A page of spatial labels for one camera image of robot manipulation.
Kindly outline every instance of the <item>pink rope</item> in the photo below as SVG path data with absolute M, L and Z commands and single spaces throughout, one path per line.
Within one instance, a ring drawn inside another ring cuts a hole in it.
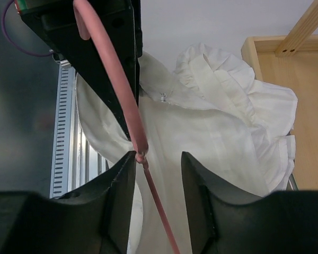
M 137 152 L 136 160 L 144 167 L 146 180 L 173 252 L 175 254 L 179 254 L 178 245 L 165 214 L 164 207 L 160 201 L 159 194 L 155 188 L 151 173 L 148 169 L 148 162 L 145 157 L 148 150 L 147 137 L 136 101 L 133 97 L 132 90 L 119 61 L 118 55 L 105 30 L 105 27 L 91 4 L 87 0 L 74 0 L 73 7 L 81 38 L 83 40 L 88 40 L 92 37 L 96 50 L 98 51 L 100 59 L 109 76 L 114 92 L 116 93 L 125 116 L 133 147 Z

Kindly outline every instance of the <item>metal track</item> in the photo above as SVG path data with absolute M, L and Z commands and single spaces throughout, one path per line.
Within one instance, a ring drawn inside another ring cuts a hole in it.
M 78 122 L 74 68 L 59 68 L 50 197 L 58 198 L 105 172 Z

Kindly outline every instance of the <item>white cloth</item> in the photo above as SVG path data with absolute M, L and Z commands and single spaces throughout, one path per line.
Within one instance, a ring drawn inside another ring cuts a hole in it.
M 203 44 L 179 56 L 175 75 L 146 53 L 139 63 L 150 171 L 180 251 L 191 253 L 181 152 L 250 193 L 283 189 L 293 168 L 295 140 L 285 135 L 293 126 L 297 98 L 288 88 L 254 80 L 244 61 Z M 160 102 L 163 93 L 166 102 Z M 113 114 L 80 76 L 77 106 L 97 152 L 116 163 L 132 150 Z M 136 253 L 172 253 L 141 166 L 136 180 L 144 207 Z

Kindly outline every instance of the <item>thick pink cord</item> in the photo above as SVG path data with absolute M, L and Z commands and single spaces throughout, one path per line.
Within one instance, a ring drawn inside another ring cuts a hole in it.
M 137 152 L 136 160 L 138 163 L 143 164 L 145 176 L 164 225 L 167 237 L 174 253 L 179 254 L 178 245 L 165 214 L 163 205 L 160 201 L 158 192 L 155 188 L 151 173 L 148 169 L 148 162 L 145 157 L 148 150 L 147 137 L 136 101 L 133 97 L 132 90 L 119 61 L 118 55 L 105 30 L 105 27 L 91 4 L 87 0 L 74 0 L 73 7 L 81 38 L 88 40 L 92 37 L 96 50 L 98 51 L 100 59 L 109 76 L 114 92 L 116 93 L 125 116 L 133 147 Z

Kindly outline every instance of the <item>wooden box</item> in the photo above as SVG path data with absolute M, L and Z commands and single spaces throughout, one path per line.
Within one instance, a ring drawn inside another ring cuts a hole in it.
M 288 36 L 249 37 L 242 57 L 258 80 L 291 88 L 298 97 L 293 175 L 299 189 L 318 189 L 318 0 Z

